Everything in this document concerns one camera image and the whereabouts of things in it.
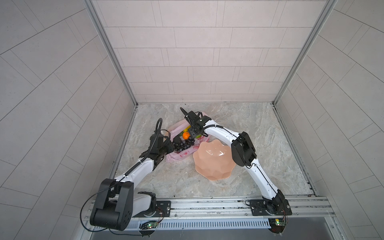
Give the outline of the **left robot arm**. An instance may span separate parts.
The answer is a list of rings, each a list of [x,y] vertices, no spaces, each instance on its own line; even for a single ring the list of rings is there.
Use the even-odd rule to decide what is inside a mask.
[[[136,186],[174,151],[170,135],[161,132],[150,137],[150,147],[127,172],[102,181],[90,216],[92,226],[123,231],[138,214],[153,216],[157,210],[156,194],[135,193]]]

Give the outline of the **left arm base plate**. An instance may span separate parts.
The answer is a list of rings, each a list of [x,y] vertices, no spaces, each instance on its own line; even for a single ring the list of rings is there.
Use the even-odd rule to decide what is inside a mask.
[[[158,201],[156,203],[155,211],[153,213],[141,212],[136,217],[143,218],[167,218],[171,212],[171,201]]]

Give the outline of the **pink plastic bag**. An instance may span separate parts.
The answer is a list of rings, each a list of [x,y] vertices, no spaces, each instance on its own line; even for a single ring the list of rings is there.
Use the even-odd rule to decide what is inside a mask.
[[[171,142],[174,151],[166,156],[167,163],[179,162],[196,152],[202,142],[209,142],[210,136],[196,135],[190,130],[187,120],[181,120],[171,126]]]

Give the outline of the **pink scalloped bowl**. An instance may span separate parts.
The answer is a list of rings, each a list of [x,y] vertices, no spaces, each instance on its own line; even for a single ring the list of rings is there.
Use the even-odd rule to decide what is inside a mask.
[[[193,158],[196,171],[210,181],[229,178],[236,166],[231,147],[217,139],[201,143]]]

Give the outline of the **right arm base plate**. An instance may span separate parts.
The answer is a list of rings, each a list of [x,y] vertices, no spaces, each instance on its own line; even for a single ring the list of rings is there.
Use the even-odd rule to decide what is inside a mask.
[[[291,216],[292,210],[287,199],[280,203],[270,200],[249,200],[246,205],[251,208],[253,216]]]

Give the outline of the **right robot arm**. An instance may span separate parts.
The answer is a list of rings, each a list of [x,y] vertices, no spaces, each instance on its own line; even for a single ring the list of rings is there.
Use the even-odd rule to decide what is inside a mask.
[[[187,112],[183,108],[180,110],[194,134],[205,137],[211,135],[230,146],[233,161],[238,166],[247,169],[262,193],[261,200],[245,201],[246,206],[250,207],[255,215],[266,214],[286,217],[292,214],[288,200],[262,168],[248,133],[231,131],[200,112]]]

